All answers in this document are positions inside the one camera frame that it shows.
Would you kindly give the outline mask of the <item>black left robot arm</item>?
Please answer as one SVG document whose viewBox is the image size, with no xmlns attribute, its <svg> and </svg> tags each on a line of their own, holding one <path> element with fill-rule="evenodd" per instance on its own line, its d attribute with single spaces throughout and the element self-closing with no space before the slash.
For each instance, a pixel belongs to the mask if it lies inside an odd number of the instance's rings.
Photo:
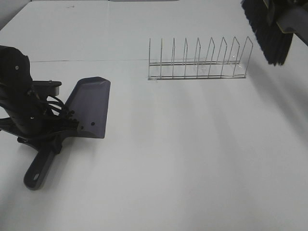
<svg viewBox="0 0 308 231">
<path fill-rule="evenodd" d="M 74 111 L 58 98 L 60 86 L 60 81 L 34 81 L 29 57 L 1 46 L 0 106 L 8 117 L 0 120 L 0 129 L 19 142 L 58 154 L 63 140 L 78 127 Z"/>
</svg>

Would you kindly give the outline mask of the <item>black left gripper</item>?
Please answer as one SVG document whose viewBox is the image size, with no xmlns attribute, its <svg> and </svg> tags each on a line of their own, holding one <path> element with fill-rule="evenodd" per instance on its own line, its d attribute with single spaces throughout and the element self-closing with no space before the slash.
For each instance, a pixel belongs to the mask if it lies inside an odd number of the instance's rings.
<svg viewBox="0 0 308 231">
<path fill-rule="evenodd" d="M 63 102 L 57 98 L 60 81 L 0 82 L 0 106 L 8 114 L 0 119 L 1 131 L 23 139 L 40 139 L 49 133 L 47 150 L 59 154 L 60 135 L 75 135 L 78 122 L 64 119 L 60 114 Z"/>
</svg>

